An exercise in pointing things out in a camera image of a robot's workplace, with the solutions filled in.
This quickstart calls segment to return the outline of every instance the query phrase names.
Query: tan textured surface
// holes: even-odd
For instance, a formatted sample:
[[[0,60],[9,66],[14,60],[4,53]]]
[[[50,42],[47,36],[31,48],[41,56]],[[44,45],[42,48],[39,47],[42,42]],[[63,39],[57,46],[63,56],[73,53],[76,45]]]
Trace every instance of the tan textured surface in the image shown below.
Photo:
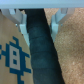
[[[48,11],[50,21],[54,9],[50,9],[52,13]],[[73,16],[59,27],[55,47],[65,83],[84,84],[84,8],[76,8]]]

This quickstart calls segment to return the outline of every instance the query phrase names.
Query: brown surface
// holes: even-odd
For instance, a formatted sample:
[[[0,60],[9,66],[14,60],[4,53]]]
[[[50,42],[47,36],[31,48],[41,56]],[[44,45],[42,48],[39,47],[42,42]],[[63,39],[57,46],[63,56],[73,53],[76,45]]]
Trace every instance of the brown surface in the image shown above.
[[[50,11],[46,11],[48,23],[56,9]],[[84,84],[84,8],[76,8],[73,16],[59,27],[55,47],[65,83]]]

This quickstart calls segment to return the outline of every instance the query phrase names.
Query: black fabric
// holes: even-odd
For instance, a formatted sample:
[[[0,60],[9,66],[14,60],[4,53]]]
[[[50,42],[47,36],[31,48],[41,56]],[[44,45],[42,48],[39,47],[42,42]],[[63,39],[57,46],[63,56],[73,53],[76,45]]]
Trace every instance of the black fabric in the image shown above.
[[[64,84],[44,9],[26,9],[34,84]]]

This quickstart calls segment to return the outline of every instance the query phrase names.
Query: blue printed design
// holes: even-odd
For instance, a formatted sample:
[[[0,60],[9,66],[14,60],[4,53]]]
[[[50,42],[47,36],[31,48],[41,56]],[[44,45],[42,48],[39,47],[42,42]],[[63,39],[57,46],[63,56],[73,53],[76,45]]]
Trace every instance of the blue printed design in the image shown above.
[[[24,84],[24,81],[21,81],[21,76],[24,76],[24,71],[27,73],[31,73],[31,69],[26,68],[26,63],[25,63],[25,56],[30,58],[29,54],[25,53],[22,51],[22,48],[19,46],[19,41],[16,37],[13,36],[13,39],[16,41],[16,44],[10,42],[9,44],[6,44],[6,51],[1,52],[2,55],[6,56],[6,60],[5,60],[5,66],[6,67],[10,67],[10,45],[17,48],[19,50],[19,54],[20,54],[20,70],[14,69],[14,68],[10,68],[10,73],[13,74],[17,74],[17,83],[18,84]]]

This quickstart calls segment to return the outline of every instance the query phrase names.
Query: black object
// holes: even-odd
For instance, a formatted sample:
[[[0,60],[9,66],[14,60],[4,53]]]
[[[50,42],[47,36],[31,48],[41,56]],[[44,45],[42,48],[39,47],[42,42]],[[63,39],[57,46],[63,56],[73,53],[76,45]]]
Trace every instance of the black object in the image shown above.
[[[25,9],[34,84],[65,84],[44,9]]]

